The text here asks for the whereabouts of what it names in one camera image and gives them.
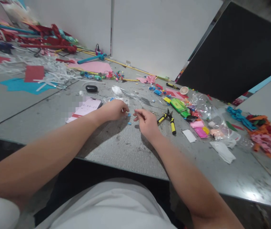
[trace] white paper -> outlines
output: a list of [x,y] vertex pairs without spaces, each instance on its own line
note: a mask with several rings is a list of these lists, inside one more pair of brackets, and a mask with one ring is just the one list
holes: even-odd
[[197,140],[195,135],[193,135],[193,133],[190,130],[184,130],[183,134],[187,137],[190,143],[195,142]]
[[226,163],[230,164],[236,159],[236,157],[231,153],[231,151],[228,150],[228,147],[223,142],[210,142],[210,144]]

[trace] floor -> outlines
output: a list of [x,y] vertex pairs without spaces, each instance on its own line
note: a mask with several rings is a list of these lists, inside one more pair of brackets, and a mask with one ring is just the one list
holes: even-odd
[[[11,153],[22,148],[22,145],[15,143],[0,141],[0,161],[5,157],[9,156]],[[102,179],[102,174],[107,174],[105,179],[107,179],[111,174],[113,176],[126,176],[135,179],[141,177],[142,175],[133,174],[130,172],[118,170],[115,168],[110,168],[107,166],[97,165],[91,162],[76,160],[77,163],[87,163],[84,167],[89,167],[90,172],[101,174],[100,179]],[[150,177],[144,177],[143,183],[147,182],[147,179],[154,179]],[[51,196],[53,187],[56,183],[58,176],[53,178],[49,183],[47,183],[41,190],[39,190],[33,198],[28,203],[25,210],[22,212],[19,223],[16,228],[22,229],[33,229],[34,228],[34,217],[33,215],[37,213],[40,209],[44,208]],[[174,188],[168,183],[170,193],[170,204],[171,209],[174,211],[176,217],[187,227],[193,228],[191,218],[186,206],[180,201],[178,195],[176,194]],[[225,202],[232,209],[235,215],[238,217],[245,229],[262,229],[271,228],[271,207],[265,205],[258,205],[246,200],[237,199],[234,197],[222,195]]]

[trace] plastic bag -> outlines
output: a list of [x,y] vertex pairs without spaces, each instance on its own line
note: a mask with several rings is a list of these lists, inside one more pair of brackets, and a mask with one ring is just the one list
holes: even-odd
[[201,115],[200,118],[202,120],[212,124],[207,126],[212,129],[219,130],[219,134],[214,135],[216,140],[236,139],[236,132],[228,128],[225,119],[219,110],[210,103],[206,95],[201,93],[194,93],[190,103],[196,107],[196,111]]
[[108,103],[108,102],[111,102],[112,100],[114,99],[119,99],[119,100],[122,100],[125,104],[127,104],[128,106],[130,106],[130,103],[129,103],[129,99],[127,98],[121,98],[121,97],[107,97],[107,98],[104,98],[104,102],[105,103]]

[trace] right hand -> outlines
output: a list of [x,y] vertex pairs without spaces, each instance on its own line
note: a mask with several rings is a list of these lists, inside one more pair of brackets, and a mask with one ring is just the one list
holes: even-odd
[[145,109],[135,109],[133,116],[136,116],[134,121],[139,121],[141,133],[148,141],[151,142],[154,138],[158,138],[159,135],[161,135],[158,128],[157,118],[153,113]]

